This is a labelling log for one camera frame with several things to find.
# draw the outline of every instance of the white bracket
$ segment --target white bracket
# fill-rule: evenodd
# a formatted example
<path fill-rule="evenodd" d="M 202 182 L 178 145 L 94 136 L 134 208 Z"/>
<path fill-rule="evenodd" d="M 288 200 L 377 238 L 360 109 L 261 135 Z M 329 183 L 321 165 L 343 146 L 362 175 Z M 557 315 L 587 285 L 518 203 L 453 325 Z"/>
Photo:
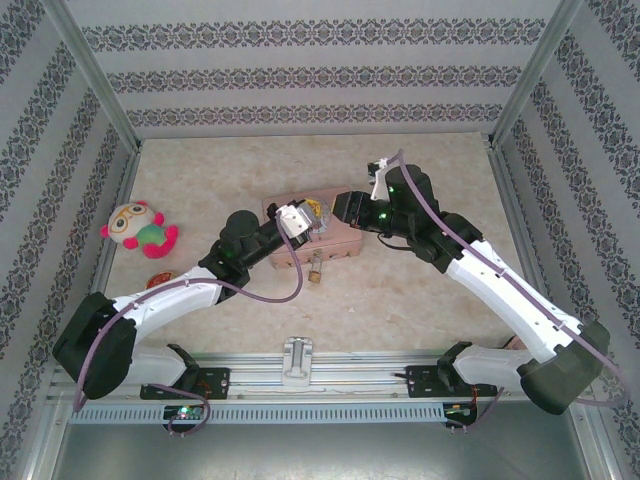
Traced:
<path fill-rule="evenodd" d="M 378 165 L 378 170 L 374 174 L 374 185 L 373 190 L 371 191 L 371 200 L 385 200 L 389 201 L 389 191 L 387 190 L 387 180 L 385 179 L 385 175 L 389 170 L 387 162 L 388 158 L 381 158 L 379 161 L 375 162 Z"/>
<path fill-rule="evenodd" d="M 282 384 L 307 387 L 311 380 L 311 356 L 313 342 L 306 337 L 289 337 L 284 343 L 282 359 Z"/>

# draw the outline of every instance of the small wooden box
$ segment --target small wooden box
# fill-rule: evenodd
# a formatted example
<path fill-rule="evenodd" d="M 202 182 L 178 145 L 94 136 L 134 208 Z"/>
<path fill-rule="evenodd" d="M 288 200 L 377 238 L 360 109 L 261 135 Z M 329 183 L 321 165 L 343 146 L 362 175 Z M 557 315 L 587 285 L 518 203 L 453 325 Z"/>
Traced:
<path fill-rule="evenodd" d="M 272 203 L 281 207 L 291 200 L 307 199 L 316 211 L 316 215 L 318 211 L 322 212 L 322 226 L 311 233 L 310 242 L 305 243 L 296 251 L 300 261 L 311 263 L 311 259 L 316 253 L 322 257 L 323 262 L 360 255 L 362 232 L 342 223 L 331 213 L 336 196 L 349 190 L 349 187 L 336 187 L 265 198 L 262 201 L 264 219 L 268 220 L 267 207 Z M 293 267 L 293 259 L 285 246 L 272 253 L 269 260 L 275 268 Z"/>

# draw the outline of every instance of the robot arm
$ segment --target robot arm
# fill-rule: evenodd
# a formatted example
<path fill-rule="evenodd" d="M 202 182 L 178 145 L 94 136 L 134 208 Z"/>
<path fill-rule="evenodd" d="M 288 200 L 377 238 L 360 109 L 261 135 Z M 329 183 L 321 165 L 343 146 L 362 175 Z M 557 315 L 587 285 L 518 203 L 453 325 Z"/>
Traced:
<path fill-rule="evenodd" d="M 113 323 L 95 351 L 83 385 L 87 398 L 108 395 L 125 378 L 129 382 L 174 385 L 182 377 L 190 359 L 186 352 L 170 346 L 159 354 L 157 350 L 135 348 L 136 344 L 163 325 L 228 300 L 244 287 L 249 269 L 284 244 L 276 217 L 294 249 L 306 243 L 306 232 L 317 221 L 305 202 L 291 202 L 280 209 L 272 204 L 267 214 L 270 220 L 260 225 L 252 212 L 233 213 L 209 254 L 170 282 L 112 300 L 96 292 L 82 301 L 53 348 L 54 357 L 75 381 L 101 329 L 115 315 L 126 312 Z"/>
<path fill-rule="evenodd" d="M 419 259 L 476 294 L 527 347 L 498 350 L 460 342 L 438 362 L 441 380 L 452 390 L 461 383 L 522 390 L 543 410 L 562 413 L 602 370 L 602 363 L 567 330 L 605 355 L 609 345 L 607 330 L 598 322 L 582 324 L 540 295 L 506 265 L 470 222 L 458 214 L 440 211 L 429 177 L 417 166 L 407 165 L 408 175 L 432 214 L 473 251 L 464 248 L 427 214 L 400 167 L 390 169 L 390 164 L 387 159 L 369 164 L 369 175 L 375 183 L 373 193 L 341 194 L 333 213 L 353 228 L 406 239 Z M 500 266 L 500 273 L 475 253 Z M 557 322 L 550 322 L 533 302 L 552 312 Z"/>

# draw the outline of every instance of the toy eye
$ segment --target toy eye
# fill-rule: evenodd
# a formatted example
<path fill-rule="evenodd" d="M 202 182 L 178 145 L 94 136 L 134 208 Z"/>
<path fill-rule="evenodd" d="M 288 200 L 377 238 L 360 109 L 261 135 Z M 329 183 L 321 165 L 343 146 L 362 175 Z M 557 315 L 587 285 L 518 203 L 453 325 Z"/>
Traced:
<path fill-rule="evenodd" d="M 144 205 L 134 205 L 133 207 L 129 207 L 128 210 L 132 215 L 142 215 L 147 211 L 147 207 Z"/>
<path fill-rule="evenodd" d="M 129 222 L 127 221 L 127 219 L 122 215 L 118 215 L 115 221 L 111 224 L 111 228 L 109 228 L 109 230 L 111 231 L 111 233 L 122 233 L 127 229 L 128 226 Z"/>

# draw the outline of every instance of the plush toy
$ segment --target plush toy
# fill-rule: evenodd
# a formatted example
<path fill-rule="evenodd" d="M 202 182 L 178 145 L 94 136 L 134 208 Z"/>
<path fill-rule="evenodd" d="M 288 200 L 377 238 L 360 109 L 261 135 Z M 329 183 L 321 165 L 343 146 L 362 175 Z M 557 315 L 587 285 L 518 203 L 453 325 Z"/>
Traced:
<path fill-rule="evenodd" d="M 142 247 L 147 258 L 161 258 L 176 244 L 178 227 L 163 227 L 164 215 L 155 213 L 146 202 L 120 205 L 100 229 L 103 238 L 111 237 L 129 250 Z"/>

